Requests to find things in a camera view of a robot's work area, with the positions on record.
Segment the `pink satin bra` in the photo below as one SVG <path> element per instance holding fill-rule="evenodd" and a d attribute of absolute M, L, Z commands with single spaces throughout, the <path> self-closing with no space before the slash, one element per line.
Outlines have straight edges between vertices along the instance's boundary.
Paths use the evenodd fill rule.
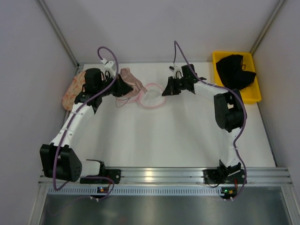
<path fill-rule="evenodd" d="M 142 82 L 137 79 L 130 71 L 128 67 L 122 68 L 120 70 L 120 76 L 123 79 L 123 81 L 131 87 L 133 90 L 130 91 L 128 94 L 125 94 L 122 97 L 116 98 L 115 100 L 115 106 L 117 108 L 120 108 L 124 106 L 125 104 L 130 104 L 138 101 L 138 98 L 143 92 L 144 94 L 148 91 Z"/>

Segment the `orange patterned laundry bag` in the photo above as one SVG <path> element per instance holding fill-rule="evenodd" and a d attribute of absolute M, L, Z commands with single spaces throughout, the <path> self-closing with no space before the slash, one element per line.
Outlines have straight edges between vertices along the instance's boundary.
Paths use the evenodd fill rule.
<path fill-rule="evenodd" d="M 85 84 L 85 74 L 86 71 L 83 70 L 72 79 L 65 95 L 62 97 L 62 106 L 65 110 L 72 111 L 75 98 L 82 91 L 83 85 Z"/>

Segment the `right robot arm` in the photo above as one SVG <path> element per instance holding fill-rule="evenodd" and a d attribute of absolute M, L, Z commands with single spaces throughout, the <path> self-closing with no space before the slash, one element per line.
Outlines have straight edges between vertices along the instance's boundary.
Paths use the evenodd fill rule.
<path fill-rule="evenodd" d="M 224 176 L 231 176 L 241 170 L 241 159 L 238 156 L 237 140 L 244 128 L 245 108 L 238 91 L 228 91 L 198 77 L 193 64 L 169 67 L 172 76 L 162 96 L 179 95 L 188 90 L 214 104 L 215 121 L 222 131 L 221 156 L 219 170 Z"/>

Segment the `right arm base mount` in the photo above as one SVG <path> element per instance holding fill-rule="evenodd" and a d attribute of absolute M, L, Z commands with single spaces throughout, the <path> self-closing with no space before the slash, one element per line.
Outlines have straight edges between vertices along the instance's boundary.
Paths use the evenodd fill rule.
<path fill-rule="evenodd" d="M 246 175 L 244 170 L 240 170 L 237 173 L 224 175 L 224 173 L 217 169 L 206 169 L 203 171 L 204 183 L 212 188 L 216 188 L 219 185 L 230 184 L 239 185 L 243 184 Z"/>

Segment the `yellow plastic tray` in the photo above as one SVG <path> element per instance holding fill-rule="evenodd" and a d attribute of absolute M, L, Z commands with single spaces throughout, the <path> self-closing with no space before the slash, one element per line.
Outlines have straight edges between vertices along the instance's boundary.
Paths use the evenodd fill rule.
<path fill-rule="evenodd" d="M 215 84 L 232 90 L 238 89 L 245 104 L 261 101 L 254 62 L 250 53 L 214 51 L 212 60 Z"/>

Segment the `black bra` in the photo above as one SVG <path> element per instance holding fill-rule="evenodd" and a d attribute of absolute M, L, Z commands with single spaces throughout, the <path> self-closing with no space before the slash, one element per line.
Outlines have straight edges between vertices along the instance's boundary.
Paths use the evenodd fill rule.
<path fill-rule="evenodd" d="M 242 90 L 253 84 L 256 72 L 246 71 L 243 56 L 232 54 L 216 63 L 217 73 L 222 84 L 229 89 Z"/>

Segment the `aluminium frame rail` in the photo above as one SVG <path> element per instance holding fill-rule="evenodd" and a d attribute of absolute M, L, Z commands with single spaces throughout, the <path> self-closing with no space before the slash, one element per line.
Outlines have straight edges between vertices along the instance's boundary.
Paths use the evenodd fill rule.
<path fill-rule="evenodd" d="M 121 170 L 118 185 L 206 185 L 203 171 L 216 168 L 109 167 L 108 169 Z M 244 170 L 246 175 L 243 184 L 266 187 L 289 186 L 293 183 L 286 168 L 250 167 L 241 170 Z"/>

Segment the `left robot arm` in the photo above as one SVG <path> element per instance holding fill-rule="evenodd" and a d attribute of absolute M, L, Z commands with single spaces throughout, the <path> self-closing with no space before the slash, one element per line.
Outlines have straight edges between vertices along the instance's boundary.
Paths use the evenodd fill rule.
<path fill-rule="evenodd" d="M 79 139 L 104 97 L 134 97 L 142 89 L 138 82 L 129 68 L 121 69 L 117 75 L 113 69 L 90 68 L 73 79 L 62 100 L 70 115 L 56 137 L 39 151 L 45 177 L 76 182 L 105 175 L 104 162 L 89 159 L 86 150 L 77 146 Z"/>

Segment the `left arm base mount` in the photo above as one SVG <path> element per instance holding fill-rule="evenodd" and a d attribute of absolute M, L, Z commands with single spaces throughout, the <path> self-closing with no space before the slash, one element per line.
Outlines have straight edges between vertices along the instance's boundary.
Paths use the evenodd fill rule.
<path fill-rule="evenodd" d="M 81 184 L 119 184 L 121 179 L 120 169 L 106 169 L 104 174 L 80 178 Z"/>

